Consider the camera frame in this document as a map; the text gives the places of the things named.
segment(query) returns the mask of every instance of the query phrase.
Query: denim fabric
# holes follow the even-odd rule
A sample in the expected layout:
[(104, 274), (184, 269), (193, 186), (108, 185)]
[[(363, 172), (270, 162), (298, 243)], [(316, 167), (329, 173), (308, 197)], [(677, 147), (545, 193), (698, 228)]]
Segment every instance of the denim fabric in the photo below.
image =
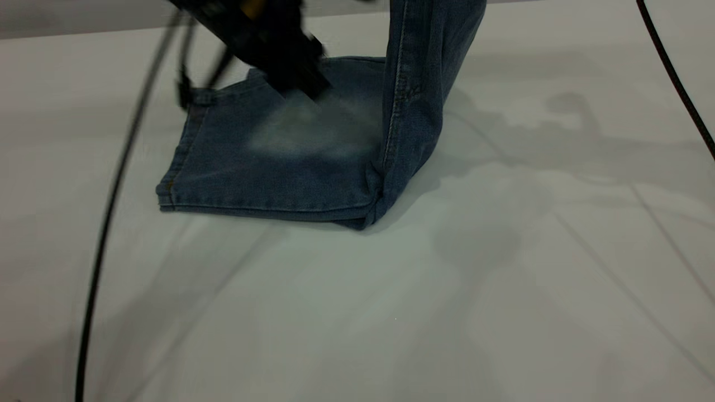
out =
[(373, 224), (432, 154), (485, 4), (393, 0), (387, 56), (326, 60), (332, 89), (317, 103), (256, 71), (197, 90), (161, 210)]

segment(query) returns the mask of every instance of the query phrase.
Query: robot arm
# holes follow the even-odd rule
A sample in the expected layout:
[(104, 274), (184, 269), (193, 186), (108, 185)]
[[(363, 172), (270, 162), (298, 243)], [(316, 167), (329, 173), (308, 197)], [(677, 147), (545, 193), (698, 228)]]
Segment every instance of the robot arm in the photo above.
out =
[(317, 68), (322, 44), (302, 31), (302, 0), (170, 1), (213, 32), (231, 54), (264, 71), (277, 91), (297, 88), (316, 99), (330, 86)]

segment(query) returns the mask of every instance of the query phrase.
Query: stitching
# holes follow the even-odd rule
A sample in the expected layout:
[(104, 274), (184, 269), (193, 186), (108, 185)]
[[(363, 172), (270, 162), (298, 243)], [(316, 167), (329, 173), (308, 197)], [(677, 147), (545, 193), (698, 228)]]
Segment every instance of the stitching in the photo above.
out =
[(364, 205), (356, 205), (353, 207), (339, 207), (339, 208), (331, 208), (329, 210), (281, 210), (277, 208), (256, 208), (256, 207), (222, 207), (222, 206), (216, 206), (216, 205), (200, 205), (200, 204), (174, 204), (172, 202), (173, 207), (188, 207), (188, 208), (210, 208), (214, 210), (251, 210), (251, 211), (263, 211), (263, 212), (296, 212), (296, 213), (322, 213), (322, 212), (334, 212), (334, 211), (345, 211), (345, 210), (354, 210), (358, 208), (364, 208), (364, 207), (369, 207), (373, 203), (369, 202)]
[[(259, 80), (258, 78), (255, 78), (255, 79), (251, 79), (248, 81), (237, 82), (236, 84), (233, 84), (233, 85), (230, 85), (223, 89), (217, 90), (214, 93), (214, 96), (215, 96), (216, 100), (218, 100), (218, 99), (224, 100), (226, 98), (232, 98), (232, 97), (238, 98), (248, 92), (256, 91), (258, 89), (268, 86), (268, 83), (266, 81), (256, 83), (255, 81), (258, 81), (258, 80)], [(234, 89), (235, 87), (238, 87), (241, 84), (246, 84), (247, 87), (244, 89), (241, 89), (240, 91), (237, 91), (237, 92), (232, 91), (232, 89)]]
[(325, 60), (325, 66), (327, 68), (332, 67), (333, 62), (339, 62), (342, 60), (349, 60), (358, 63), (374, 63), (374, 64), (384, 64), (385, 57), (364, 57), (364, 56), (340, 56), (340, 57), (330, 57)]
[(191, 144), (189, 145), (189, 148), (186, 150), (186, 154), (182, 158), (181, 164), (179, 165), (179, 169), (177, 170), (177, 173), (174, 175), (174, 177), (171, 178), (169, 183), (172, 183), (172, 186), (169, 188), (169, 199), (172, 202), (172, 206), (176, 207), (177, 204), (174, 202), (174, 183), (176, 182), (177, 178), (181, 174), (182, 170), (184, 169), (184, 165), (186, 164), (186, 159), (189, 157), (189, 154), (191, 153), (191, 150), (194, 149), (194, 144), (196, 144), (196, 138), (201, 135), (201, 131), (204, 129), (204, 122), (206, 121), (206, 116), (209, 114), (210, 108), (206, 107), (204, 108), (204, 115), (201, 118), (201, 123), (199, 124), (198, 132), (196, 133), (195, 136), (191, 138)]
[(393, 112), (392, 115), (390, 116), (390, 128), (388, 129), (388, 138), (385, 140), (385, 155), (383, 156), (383, 169), (385, 169), (385, 166), (388, 161), (388, 155), (390, 154), (390, 143), (392, 142), (393, 139), (393, 130), (395, 129), (395, 118), (396, 115), (398, 114), (395, 110), (397, 109), (398, 106), (398, 101), (403, 100), (402, 98), (398, 97), (398, 92), (401, 92), (402, 89), (400, 86), (402, 85), (403, 77), (402, 77), (402, 55), (403, 55), (403, 42), (405, 39), (405, 27), (407, 24), (405, 23), (405, 20), (407, 19), (407, 5), (409, 4), (409, 0), (405, 0), (405, 6), (403, 9), (403, 19), (402, 19), (402, 31), (400, 32), (400, 44), (399, 50), (398, 50), (398, 65), (397, 65), (397, 72), (395, 73), (395, 91), (393, 92)]

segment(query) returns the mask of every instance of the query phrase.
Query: black cable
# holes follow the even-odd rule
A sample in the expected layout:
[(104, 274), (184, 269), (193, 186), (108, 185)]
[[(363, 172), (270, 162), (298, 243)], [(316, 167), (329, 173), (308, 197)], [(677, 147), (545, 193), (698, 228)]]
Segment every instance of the black cable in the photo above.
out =
[(99, 288), (99, 279), (102, 274), (102, 263), (104, 261), (104, 254), (107, 251), (107, 238), (109, 237), (109, 230), (112, 227), (112, 218), (114, 216), (114, 210), (117, 206), (117, 199), (119, 198), (119, 191), (124, 183), (125, 170), (129, 162), (129, 156), (132, 153), (134, 147), (134, 141), (139, 133), (139, 127), (142, 124), (142, 119), (144, 117), (144, 111), (149, 103), (149, 98), (152, 95), (152, 90), (154, 83), (157, 80), (157, 75), (159, 74), (159, 68), (166, 56), (167, 50), (171, 41), (174, 37), (179, 23), (182, 20), (183, 13), (181, 10), (176, 10), (172, 15), (169, 25), (164, 31), (164, 35), (157, 48), (156, 55), (152, 61), (152, 65), (149, 68), (146, 78), (144, 79), (144, 86), (142, 87), (142, 93), (139, 96), (139, 101), (137, 103), (137, 108), (134, 110), (134, 118), (132, 120), (132, 125), (129, 126), (129, 133), (127, 134), (127, 139), (124, 141), (124, 148), (119, 156), (119, 162), (117, 165), (117, 172), (114, 176), (112, 182), (111, 190), (109, 191), (109, 199), (107, 200), (107, 206), (104, 211), (104, 219), (102, 221), (102, 229), (99, 232), (99, 241), (97, 243), (97, 248), (94, 252), (94, 267), (92, 268), (92, 279), (89, 283), (89, 295), (87, 296), (87, 309), (84, 312), (84, 322), (82, 323), (82, 338), (79, 344), (79, 357), (77, 358), (77, 376), (75, 378), (74, 385), (74, 400), (75, 402), (84, 401), (84, 377), (87, 371), (87, 354), (89, 352), (89, 337), (92, 334), (92, 321), (94, 318), (94, 308), (97, 304), (97, 291)]
[(703, 137), (703, 141), (705, 141), (705, 145), (710, 150), (710, 155), (712, 155), (713, 159), (715, 160), (715, 141), (713, 141), (713, 137), (710, 135), (707, 126), (703, 122), (703, 119), (700, 117), (698, 109), (695, 108), (695, 104), (693, 104), (692, 99), (690, 99), (688, 92), (685, 90), (683, 82), (680, 80), (680, 77), (678, 77), (678, 72), (676, 72), (675, 66), (673, 66), (673, 62), (671, 62), (670, 56), (668, 56), (668, 52), (666, 52), (666, 48), (663, 45), (663, 41), (661, 41), (661, 37), (658, 35), (656, 25), (653, 23), (651, 14), (648, 12), (648, 7), (646, 6), (645, 0), (636, 0), (636, 3), (638, 3), (638, 9), (641, 10), (643, 22), (646, 23), (646, 28), (648, 29), (648, 33), (651, 35), (651, 40), (656, 46), (658, 55), (661, 57), (663, 66), (666, 68), (668, 76), (670, 77), (671, 82), (675, 87), (675, 90), (678, 92), (678, 95), (680, 95), (680, 99), (681, 101), (683, 101), (685, 108), (688, 110), (690, 118), (693, 119), (695, 127), (697, 127), (701, 137)]
[(179, 65), (183, 70), (188, 72), (187, 65), (189, 64), (189, 53), (191, 53), (191, 43), (194, 40), (194, 31), (196, 31), (196, 19), (189, 17), (189, 22), (186, 25), (184, 33), (184, 41), (181, 44), (181, 52), (179, 53)]

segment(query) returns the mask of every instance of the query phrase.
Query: white table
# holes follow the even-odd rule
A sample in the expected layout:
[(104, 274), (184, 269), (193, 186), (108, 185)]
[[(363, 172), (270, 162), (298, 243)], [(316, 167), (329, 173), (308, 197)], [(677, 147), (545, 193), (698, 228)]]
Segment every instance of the white table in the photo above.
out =
[[(380, 55), (388, 16), (307, 26)], [(72, 398), (160, 32), (0, 41), (0, 401)], [(202, 32), (196, 75), (216, 48)], [(122, 193), (88, 401), (715, 400), (714, 163), (634, 2), (489, 6), (437, 151), (360, 233), (159, 213), (175, 58)]]

